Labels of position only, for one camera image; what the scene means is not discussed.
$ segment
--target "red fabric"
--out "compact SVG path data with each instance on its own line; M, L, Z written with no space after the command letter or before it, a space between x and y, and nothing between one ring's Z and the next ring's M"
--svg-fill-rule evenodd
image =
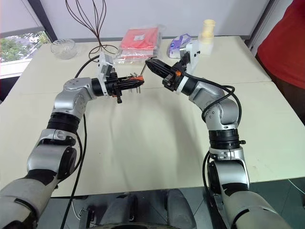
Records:
M305 0L288 6L257 54L274 76L305 89Z
M121 42L122 49L156 49L158 28L128 30Z

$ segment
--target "red package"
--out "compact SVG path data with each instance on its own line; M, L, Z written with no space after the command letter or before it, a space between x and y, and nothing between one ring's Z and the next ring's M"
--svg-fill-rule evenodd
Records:
M121 49L154 50L158 42L158 27L128 30L121 42Z

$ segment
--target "clear glass bowl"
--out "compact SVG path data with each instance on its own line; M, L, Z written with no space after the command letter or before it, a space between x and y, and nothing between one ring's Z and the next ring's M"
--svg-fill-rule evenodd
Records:
M71 39L60 39L51 44L51 52L59 59L68 60L76 55L75 42Z

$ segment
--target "white bottle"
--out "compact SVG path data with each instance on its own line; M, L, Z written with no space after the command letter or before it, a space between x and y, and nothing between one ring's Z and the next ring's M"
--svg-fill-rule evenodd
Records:
M214 27L215 21L207 19L203 21L203 31L198 36L201 55L211 55L214 45Z

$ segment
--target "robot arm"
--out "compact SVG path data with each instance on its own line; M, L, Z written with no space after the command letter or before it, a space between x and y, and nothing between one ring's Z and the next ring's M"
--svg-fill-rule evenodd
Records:
M183 53L181 60L172 67L157 59L147 60L146 64L163 78L167 89L189 96L203 112L210 138L208 156L213 159L207 168L210 187L207 196L212 208L210 212L217 212L217 218L212 218L217 223L222 221L215 228L290 228L260 195L249 191L249 176L240 146L245 141L239 141L237 130L238 106L228 98L209 106L224 97L224 92L207 83L209 81L186 73L186 66L193 57L191 53Z
M97 75L94 79L67 81L56 96L48 126L28 158L27 175L0 191L0 228L36 228L53 190L77 168L73 146L87 102L97 96L112 95L121 103L122 90L144 83L141 76L118 78L111 58L104 53L99 57Z

